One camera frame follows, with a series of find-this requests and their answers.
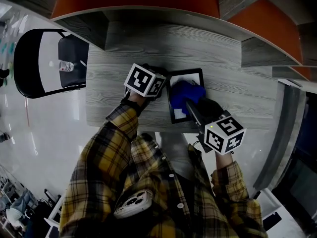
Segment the plastic water bottle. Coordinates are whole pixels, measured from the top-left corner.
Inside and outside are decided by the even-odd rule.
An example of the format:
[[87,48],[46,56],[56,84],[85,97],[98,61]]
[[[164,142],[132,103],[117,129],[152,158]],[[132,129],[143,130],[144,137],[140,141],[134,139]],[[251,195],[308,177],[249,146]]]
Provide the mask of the plastic water bottle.
[[74,64],[69,61],[59,61],[59,70],[71,72],[74,69]]

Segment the black chair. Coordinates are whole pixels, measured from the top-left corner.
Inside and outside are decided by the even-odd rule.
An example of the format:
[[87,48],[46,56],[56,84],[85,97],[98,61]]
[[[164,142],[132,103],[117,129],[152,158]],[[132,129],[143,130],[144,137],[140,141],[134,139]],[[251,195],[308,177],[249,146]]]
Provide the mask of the black chair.
[[[72,72],[59,71],[63,88],[45,92],[39,72],[39,50],[45,32],[57,32],[63,38],[58,43],[58,59],[74,64]],[[89,44],[79,38],[64,36],[60,29],[33,29],[18,41],[14,52],[14,80],[18,91],[25,97],[35,99],[43,96],[86,87]]]

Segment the shiny floor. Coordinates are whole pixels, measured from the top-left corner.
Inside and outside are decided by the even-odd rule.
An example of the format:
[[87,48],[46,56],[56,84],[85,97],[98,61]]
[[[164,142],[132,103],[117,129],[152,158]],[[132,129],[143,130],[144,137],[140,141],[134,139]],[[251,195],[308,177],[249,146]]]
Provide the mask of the shiny floor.
[[[27,30],[55,28],[36,17],[19,14],[9,29],[9,42],[16,43]],[[54,36],[44,36],[39,58],[40,74],[45,90],[60,87],[56,70],[57,52],[51,45],[58,43]],[[13,61],[13,55],[3,58],[4,64]],[[283,89],[277,86],[274,121],[278,121]],[[14,79],[0,88],[0,130],[10,134],[9,141],[0,144],[0,165],[23,183],[36,197],[44,197],[47,188],[53,195],[62,194],[83,147],[97,132],[97,127],[86,123],[85,89],[65,92],[39,99],[26,99],[16,89]],[[277,123],[271,129],[250,129],[244,144],[235,151],[234,159],[240,164],[249,193],[258,177],[275,136]],[[196,135],[186,134],[194,143]],[[209,174],[215,169],[214,153],[203,154]]]

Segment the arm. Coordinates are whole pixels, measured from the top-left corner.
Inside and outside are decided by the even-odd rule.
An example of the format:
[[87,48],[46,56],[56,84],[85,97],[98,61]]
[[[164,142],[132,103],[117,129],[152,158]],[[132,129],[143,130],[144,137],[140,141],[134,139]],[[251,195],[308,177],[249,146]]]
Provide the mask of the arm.
[[[140,105],[145,98],[131,94],[129,100]],[[125,181],[131,141],[137,133],[135,109],[117,107],[85,146],[62,206],[60,237],[92,237],[114,211]]]
[[250,199],[242,172],[231,154],[216,154],[212,188],[219,209],[240,237],[267,237],[259,203]]

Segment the blue sponge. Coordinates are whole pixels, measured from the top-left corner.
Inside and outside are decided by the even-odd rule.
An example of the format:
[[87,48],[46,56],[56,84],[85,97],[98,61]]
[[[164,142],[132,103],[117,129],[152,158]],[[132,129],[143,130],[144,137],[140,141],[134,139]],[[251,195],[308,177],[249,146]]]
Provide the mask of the blue sponge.
[[183,80],[173,85],[170,92],[170,103],[174,109],[182,109],[182,112],[189,115],[186,108],[186,101],[192,100],[195,104],[201,97],[206,96],[206,90],[200,85],[192,85]]

